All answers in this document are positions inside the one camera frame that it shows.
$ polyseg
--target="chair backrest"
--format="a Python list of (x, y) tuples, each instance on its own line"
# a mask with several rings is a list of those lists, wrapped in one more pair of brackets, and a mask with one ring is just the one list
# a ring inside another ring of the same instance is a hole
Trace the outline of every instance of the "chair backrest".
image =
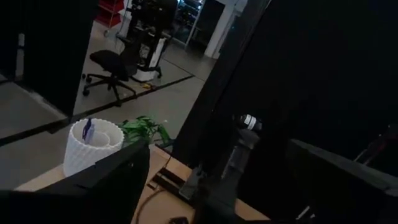
[(141, 44), (148, 34), (148, 29), (140, 31), (132, 42), (123, 38), (119, 38), (124, 43), (124, 50), (120, 53), (122, 63), (126, 68), (126, 76), (135, 75), (137, 73), (137, 63), (141, 59)]

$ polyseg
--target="blue pen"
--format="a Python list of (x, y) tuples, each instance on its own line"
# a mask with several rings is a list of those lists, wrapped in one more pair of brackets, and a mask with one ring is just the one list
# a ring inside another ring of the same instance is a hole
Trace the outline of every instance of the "blue pen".
[(90, 127), (91, 127), (91, 118), (88, 118), (88, 121), (87, 121), (85, 127), (83, 128), (82, 138), (84, 141), (86, 141), (87, 133), (88, 133), (88, 130), (90, 129)]

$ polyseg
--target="gray floor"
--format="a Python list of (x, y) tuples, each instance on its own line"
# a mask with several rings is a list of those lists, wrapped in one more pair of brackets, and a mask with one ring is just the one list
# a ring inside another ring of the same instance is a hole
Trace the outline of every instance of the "gray floor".
[[(115, 46), (113, 39), (105, 39), (102, 36), (103, 31), (101, 29), (103, 28), (95, 24), (91, 33), (88, 55), (101, 49), (114, 51), (121, 49), (119, 43)], [(125, 119), (149, 115), (156, 121), (163, 122), (172, 138), (177, 137), (204, 84), (204, 80), (207, 79), (214, 65), (214, 61), (186, 53), (180, 47), (171, 45), (160, 65), (164, 77), (157, 81), (157, 85), (170, 83), (192, 74), (196, 77), (149, 93), (136, 100), (128, 101), (121, 108), (114, 107), (96, 113), (92, 117), (119, 123)], [(83, 71), (106, 74), (90, 60), (86, 60)], [(81, 89), (84, 84), (84, 82), (81, 82), (76, 99), (75, 114), (115, 100), (113, 92), (107, 91), (105, 86), (92, 88), (88, 97), (82, 96)], [(129, 82), (128, 85), (133, 86), (137, 92), (145, 91), (137, 83)], [(120, 90), (123, 97), (130, 95), (129, 92)], [(59, 119), (58, 114), (42, 107), (29, 94), (12, 83), (0, 86), (0, 94), (2, 91), (6, 91), (7, 94), (2, 94), (3, 97), (0, 99), (0, 105), (6, 109), (2, 110), (6, 112), (0, 114), (0, 118), (3, 118), (1, 120), (0, 138)], [(55, 134), (44, 132), (0, 147), (0, 189), (13, 189), (61, 164), (68, 130), (69, 127), (63, 128)]]

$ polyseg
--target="white planter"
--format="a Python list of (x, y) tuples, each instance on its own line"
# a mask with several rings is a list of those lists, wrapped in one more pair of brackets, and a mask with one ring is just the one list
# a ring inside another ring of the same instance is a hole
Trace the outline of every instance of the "white planter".
[(82, 134), (88, 119), (76, 122), (69, 131), (63, 172), (69, 177), (122, 148), (124, 134), (115, 124), (103, 119), (92, 119), (95, 132), (90, 144), (85, 144)]

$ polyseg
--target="chair wheel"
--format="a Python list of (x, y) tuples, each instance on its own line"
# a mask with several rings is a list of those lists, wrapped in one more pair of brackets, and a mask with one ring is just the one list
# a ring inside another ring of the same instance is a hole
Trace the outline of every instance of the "chair wheel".
[(85, 89), (83, 90), (83, 96), (88, 96), (90, 94), (90, 91)]
[(87, 77), (87, 78), (86, 78), (86, 82), (87, 82), (87, 83), (91, 83), (91, 81), (93, 81), (93, 79), (92, 79), (91, 77)]

